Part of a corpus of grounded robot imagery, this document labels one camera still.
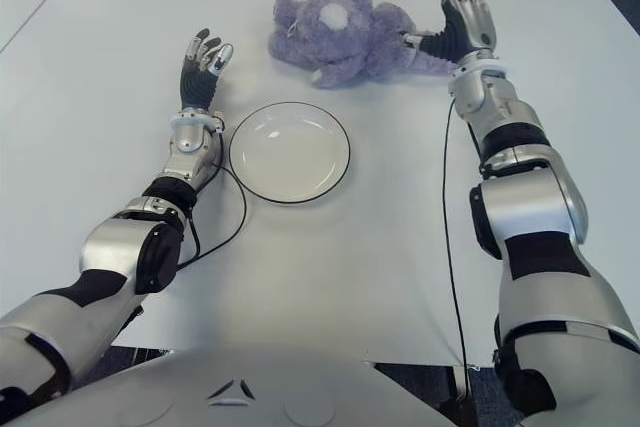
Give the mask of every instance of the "black joint band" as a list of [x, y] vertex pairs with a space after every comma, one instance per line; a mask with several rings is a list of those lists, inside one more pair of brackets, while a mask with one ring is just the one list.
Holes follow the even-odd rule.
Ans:
[[548, 272], [591, 277], [565, 232], [516, 235], [507, 239], [505, 245], [513, 280]]
[[86, 307], [117, 294], [127, 278], [111, 270], [90, 269], [80, 274], [75, 284], [62, 289], [47, 290], [37, 295], [58, 295], [69, 299], [79, 307]]
[[537, 125], [526, 122], [502, 125], [482, 139], [480, 159], [484, 163], [505, 149], [529, 144], [551, 145], [544, 131]]
[[189, 184], [175, 177], [158, 177], [143, 192], [144, 196], [159, 197], [178, 207], [184, 215], [196, 205], [198, 196]]

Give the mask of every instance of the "black rubber joint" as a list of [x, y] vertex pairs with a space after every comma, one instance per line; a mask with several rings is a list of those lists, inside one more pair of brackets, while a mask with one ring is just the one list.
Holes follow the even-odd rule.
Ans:
[[185, 72], [180, 79], [180, 99], [182, 106], [209, 109], [216, 93], [218, 77], [208, 70]]
[[196, 202], [198, 196], [185, 181], [175, 177], [158, 177], [142, 193], [143, 196], [159, 197], [178, 207], [183, 214], [187, 215]]

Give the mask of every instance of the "robotic hand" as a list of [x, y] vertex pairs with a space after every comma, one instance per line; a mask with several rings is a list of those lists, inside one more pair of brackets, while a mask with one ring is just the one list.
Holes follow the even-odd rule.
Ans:
[[224, 129], [209, 113], [233, 47], [189, 43], [180, 79], [182, 110], [162, 173], [141, 197], [96, 227], [80, 256], [80, 278], [38, 294], [0, 319], [0, 423], [68, 392], [142, 313], [141, 302], [176, 274], [186, 220], [215, 173], [212, 137]]
[[405, 42], [456, 62], [450, 83], [480, 157], [470, 202], [480, 246], [503, 262], [494, 360], [522, 425], [637, 425], [640, 341], [579, 251], [585, 203], [531, 106], [493, 54], [484, 0], [442, 0], [445, 29]]

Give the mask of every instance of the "plush toy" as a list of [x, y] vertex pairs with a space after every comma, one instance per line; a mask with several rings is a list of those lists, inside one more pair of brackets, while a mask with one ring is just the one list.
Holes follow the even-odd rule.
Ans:
[[408, 48], [403, 32], [415, 32], [409, 15], [371, 0], [276, 0], [276, 31], [269, 52], [313, 70], [316, 87], [334, 87], [363, 73], [382, 79], [396, 72], [447, 74], [453, 64]]

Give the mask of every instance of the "triangular logo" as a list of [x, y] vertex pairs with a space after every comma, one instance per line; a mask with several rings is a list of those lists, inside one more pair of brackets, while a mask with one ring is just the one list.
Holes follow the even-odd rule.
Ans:
[[244, 379], [231, 379], [213, 394], [207, 397], [209, 406], [240, 406], [248, 407], [250, 402], [256, 400], [249, 385]]

